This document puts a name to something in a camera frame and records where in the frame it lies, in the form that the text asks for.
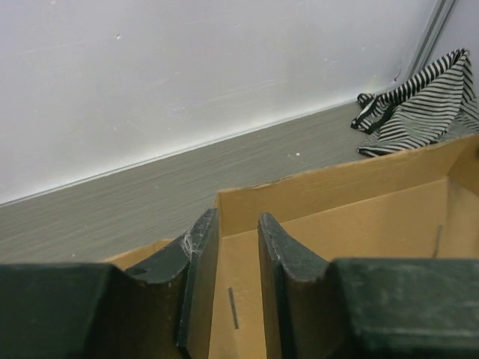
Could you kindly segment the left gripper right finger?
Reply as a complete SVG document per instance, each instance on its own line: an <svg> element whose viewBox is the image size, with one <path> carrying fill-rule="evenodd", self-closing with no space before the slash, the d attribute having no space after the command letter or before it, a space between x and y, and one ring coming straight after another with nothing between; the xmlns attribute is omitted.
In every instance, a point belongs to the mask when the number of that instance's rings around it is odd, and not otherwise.
<svg viewBox="0 0 479 359"><path fill-rule="evenodd" d="M330 264L270 213L257 224L268 358L354 358L344 303Z"/></svg>

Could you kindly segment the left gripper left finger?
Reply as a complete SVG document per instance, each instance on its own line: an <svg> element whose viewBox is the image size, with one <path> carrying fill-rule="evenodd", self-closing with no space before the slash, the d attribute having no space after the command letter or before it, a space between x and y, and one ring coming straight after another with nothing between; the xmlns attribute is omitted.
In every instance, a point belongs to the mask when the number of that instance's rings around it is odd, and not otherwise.
<svg viewBox="0 0 479 359"><path fill-rule="evenodd" d="M182 235L126 273L144 289L134 314L132 358L207 358L219 255L219 212L206 210Z"/></svg>

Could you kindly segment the brown cardboard box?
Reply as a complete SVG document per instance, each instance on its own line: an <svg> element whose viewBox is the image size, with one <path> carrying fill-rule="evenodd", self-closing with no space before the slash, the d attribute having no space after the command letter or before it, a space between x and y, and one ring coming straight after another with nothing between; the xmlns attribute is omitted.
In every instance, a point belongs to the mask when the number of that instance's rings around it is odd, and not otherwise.
<svg viewBox="0 0 479 359"><path fill-rule="evenodd" d="M219 255L207 358L268 358L262 213L329 262L354 358L478 356L476 135L220 191L213 209ZM126 270L172 241L107 265L107 328L86 358L132 358L140 343L134 306L145 291Z"/></svg>

